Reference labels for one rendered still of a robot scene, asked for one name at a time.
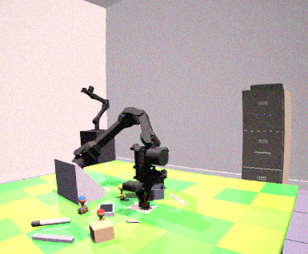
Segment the white inspection card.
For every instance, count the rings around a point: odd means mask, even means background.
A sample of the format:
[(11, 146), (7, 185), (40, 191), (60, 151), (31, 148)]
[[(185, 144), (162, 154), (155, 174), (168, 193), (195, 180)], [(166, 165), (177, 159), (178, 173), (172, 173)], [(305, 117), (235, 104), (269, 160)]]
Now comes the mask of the white inspection card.
[(157, 208), (158, 206), (153, 206), (153, 205), (149, 205), (150, 207), (148, 209), (146, 208), (141, 208), (139, 207), (139, 203), (138, 202), (134, 202), (132, 205), (130, 205), (129, 207), (127, 207), (128, 209), (134, 210), (134, 211), (139, 211), (139, 212), (144, 212), (145, 214), (149, 213), (151, 210), (154, 210), (155, 208)]

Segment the tan cardboard box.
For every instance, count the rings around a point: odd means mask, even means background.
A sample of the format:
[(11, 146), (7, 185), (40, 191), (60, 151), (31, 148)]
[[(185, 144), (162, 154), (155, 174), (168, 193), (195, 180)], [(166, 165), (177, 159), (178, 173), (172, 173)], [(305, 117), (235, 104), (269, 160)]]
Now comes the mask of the tan cardboard box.
[(95, 244), (114, 240), (114, 226), (109, 222), (108, 219), (90, 223), (89, 226), (90, 236)]

